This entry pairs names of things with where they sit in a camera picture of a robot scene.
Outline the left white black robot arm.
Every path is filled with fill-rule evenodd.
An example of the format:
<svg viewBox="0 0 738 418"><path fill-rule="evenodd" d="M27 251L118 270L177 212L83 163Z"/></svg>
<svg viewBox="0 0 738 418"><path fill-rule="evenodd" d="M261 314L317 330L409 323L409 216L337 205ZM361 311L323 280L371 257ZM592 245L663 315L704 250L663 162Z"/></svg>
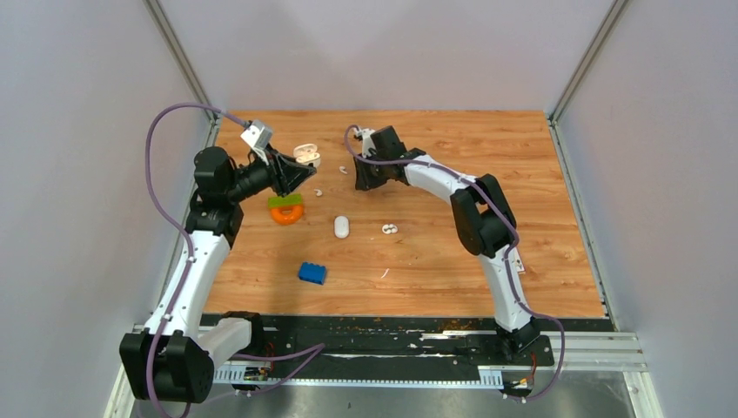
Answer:
<svg viewBox="0 0 738 418"><path fill-rule="evenodd" d="M185 243L174 276L143 331L125 334L119 346L139 400L201 403L226 361L237 354L255 360L265 352L267 339L257 313L226 313L201 334L205 302L241 227L241 202L267 189L285 197L317 168L271 146L263 156L250 155L248 165L237 165L225 149L211 146L194 158L197 188L185 224L176 226Z"/></svg>

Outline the white earbud charging case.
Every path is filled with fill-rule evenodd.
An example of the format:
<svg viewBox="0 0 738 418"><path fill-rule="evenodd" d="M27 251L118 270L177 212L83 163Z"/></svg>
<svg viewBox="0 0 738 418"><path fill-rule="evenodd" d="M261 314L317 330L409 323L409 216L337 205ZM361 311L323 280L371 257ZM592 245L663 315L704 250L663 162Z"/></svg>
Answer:
<svg viewBox="0 0 738 418"><path fill-rule="evenodd" d="M294 147L292 155L301 165L309 165L314 168L318 168L321 162L319 148L313 143L302 144Z"/></svg>

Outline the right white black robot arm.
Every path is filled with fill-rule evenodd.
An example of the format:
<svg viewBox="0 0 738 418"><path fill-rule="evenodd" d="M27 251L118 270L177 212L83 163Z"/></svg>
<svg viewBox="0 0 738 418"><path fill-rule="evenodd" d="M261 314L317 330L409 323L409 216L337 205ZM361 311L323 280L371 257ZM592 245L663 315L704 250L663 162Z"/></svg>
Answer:
<svg viewBox="0 0 738 418"><path fill-rule="evenodd" d="M353 139L361 143L361 151L352 155L357 190L370 191L395 180L451 207L460 243L479 260L493 297L498 354L508 363L523 361L540 331L513 262L520 236L499 181L491 174L474 177L458 172L418 148L407 149L391 126L373 130L350 125L344 136L346 149L352 149Z"/></svg>

